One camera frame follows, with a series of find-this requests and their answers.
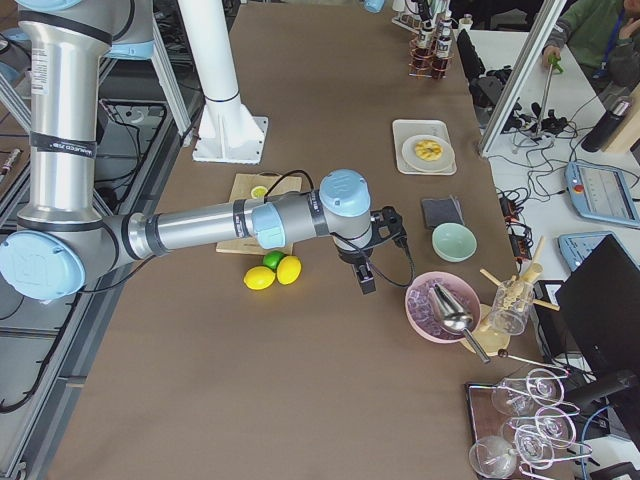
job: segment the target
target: person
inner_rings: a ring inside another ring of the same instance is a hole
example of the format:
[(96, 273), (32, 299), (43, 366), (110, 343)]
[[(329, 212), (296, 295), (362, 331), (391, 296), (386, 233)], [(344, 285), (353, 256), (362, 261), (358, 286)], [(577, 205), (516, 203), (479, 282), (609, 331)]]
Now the person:
[(640, 81), (639, 30), (640, 0), (578, 0), (554, 26), (542, 65), (568, 45), (596, 93), (628, 94)]

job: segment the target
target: person's hand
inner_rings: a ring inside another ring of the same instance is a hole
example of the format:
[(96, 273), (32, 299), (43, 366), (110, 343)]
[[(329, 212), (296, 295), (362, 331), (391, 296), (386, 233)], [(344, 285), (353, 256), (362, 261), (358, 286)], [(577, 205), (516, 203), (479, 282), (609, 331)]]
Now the person's hand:
[(554, 55), (558, 60), (560, 60), (560, 49), (553, 45), (549, 45), (544, 49), (544, 52), (542, 52), (542, 66), (544, 68), (549, 68), (551, 66), (551, 64), (549, 63), (549, 57), (551, 55)]
[(631, 36), (636, 33), (638, 29), (640, 29), (640, 19), (636, 20), (634, 18), (630, 18), (627, 24), (620, 29), (618, 38), (620, 38), (620, 40), (631, 38)]

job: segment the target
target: lemon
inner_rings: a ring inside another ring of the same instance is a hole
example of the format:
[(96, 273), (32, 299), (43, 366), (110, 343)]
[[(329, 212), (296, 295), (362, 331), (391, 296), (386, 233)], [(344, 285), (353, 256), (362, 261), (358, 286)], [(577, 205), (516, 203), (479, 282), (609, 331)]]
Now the lemon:
[(278, 264), (283, 259), (283, 257), (286, 257), (284, 253), (282, 253), (279, 250), (274, 250), (272, 252), (267, 253), (264, 256), (264, 258), (262, 259), (262, 264), (265, 267), (269, 267), (271, 270), (275, 272), (276, 269), (278, 268)]
[(273, 283), (276, 274), (263, 265), (253, 267), (244, 276), (244, 284), (251, 290), (263, 290)]
[(276, 272), (278, 281), (283, 285), (289, 285), (295, 282), (302, 271), (302, 263), (295, 255), (284, 257), (278, 264)]

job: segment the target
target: lime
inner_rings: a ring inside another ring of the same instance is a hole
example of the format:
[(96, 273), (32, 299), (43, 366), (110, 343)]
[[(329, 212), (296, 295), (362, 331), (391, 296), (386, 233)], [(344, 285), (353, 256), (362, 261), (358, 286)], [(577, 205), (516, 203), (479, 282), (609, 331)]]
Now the lime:
[(278, 268), (278, 264), (280, 260), (282, 260), (286, 255), (279, 250), (273, 250), (272, 252), (267, 253), (262, 259), (262, 264), (265, 267), (269, 267), (274, 272)]

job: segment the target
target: green jacket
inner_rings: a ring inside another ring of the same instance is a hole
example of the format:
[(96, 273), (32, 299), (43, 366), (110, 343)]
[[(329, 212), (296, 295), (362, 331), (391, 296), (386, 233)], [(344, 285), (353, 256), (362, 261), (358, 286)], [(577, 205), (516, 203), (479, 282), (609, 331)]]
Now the green jacket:
[[(601, 91), (610, 81), (618, 86), (634, 88), (640, 81), (640, 42), (618, 41), (609, 54), (608, 77), (594, 80), (593, 74), (600, 68), (611, 32), (623, 9), (623, 0), (578, 0), (558, 19), (548, 45), (562, 48), (569, 45), (571, 53), (582, 68), (591, 85)], [(625, 14), (621, 26), (627, 23)]]

